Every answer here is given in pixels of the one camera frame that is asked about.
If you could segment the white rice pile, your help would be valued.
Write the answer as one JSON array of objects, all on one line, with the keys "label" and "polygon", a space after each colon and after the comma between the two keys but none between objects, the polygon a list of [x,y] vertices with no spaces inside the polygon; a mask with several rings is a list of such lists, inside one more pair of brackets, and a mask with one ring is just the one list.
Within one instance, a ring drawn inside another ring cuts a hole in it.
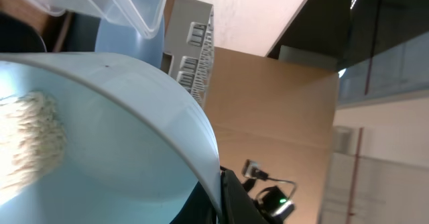
[{"label": "white rice pile", "polygon": [[56,102],[41,92],[1,99],[1,199],[57,168],[67,138]]}]

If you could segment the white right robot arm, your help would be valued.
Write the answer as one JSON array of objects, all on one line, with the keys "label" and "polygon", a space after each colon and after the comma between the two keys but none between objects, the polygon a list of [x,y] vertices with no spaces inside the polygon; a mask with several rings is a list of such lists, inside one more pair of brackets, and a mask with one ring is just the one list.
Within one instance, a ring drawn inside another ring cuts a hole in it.
[{"label": "white right robot arm", "polygon": [[292,197],[298,188],[296,182],[272,178],[259,167],[257,162],[249,159],[245,161],[241,174],[246,178],[246,181],[241,184],[245,192],[249,192],[258,180],[292,185],[289,194],[285,194],[279,186],[275,185],[259,191],[252,199],[259,213],[269,223],[283,223],[294,212],[296,206]]}]

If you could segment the light blue bowl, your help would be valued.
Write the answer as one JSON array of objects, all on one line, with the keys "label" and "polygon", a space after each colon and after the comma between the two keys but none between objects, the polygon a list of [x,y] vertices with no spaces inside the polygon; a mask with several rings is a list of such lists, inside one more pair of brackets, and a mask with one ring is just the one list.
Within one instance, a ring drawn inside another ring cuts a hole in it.
[{"label": "light blue bowl", "polygon": [[194,187],[221,214],[219,151],[200,105],[173,78],[113,53],[1,55],[1,95],[58,103],[65,163],[1,207],[2,223],[169,223]]}]

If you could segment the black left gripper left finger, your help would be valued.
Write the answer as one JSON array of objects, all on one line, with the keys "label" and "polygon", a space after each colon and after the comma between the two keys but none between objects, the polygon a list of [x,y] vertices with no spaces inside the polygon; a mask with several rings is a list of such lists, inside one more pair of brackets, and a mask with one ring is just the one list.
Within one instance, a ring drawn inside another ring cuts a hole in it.
[{"label": "black left gripper left finger", "polygon": [[197,183],[170,224],[215,224],[216,211],[201,183]]}]

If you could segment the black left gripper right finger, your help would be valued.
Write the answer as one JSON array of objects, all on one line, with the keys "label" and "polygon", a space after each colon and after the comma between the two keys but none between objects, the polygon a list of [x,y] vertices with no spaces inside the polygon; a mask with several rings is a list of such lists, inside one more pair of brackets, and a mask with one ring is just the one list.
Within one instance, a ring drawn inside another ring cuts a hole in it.
[{"label": "black left gripper right finger", "polygon": [[232,170],[221,174],[222,217],[224,224],[267,224]]}]

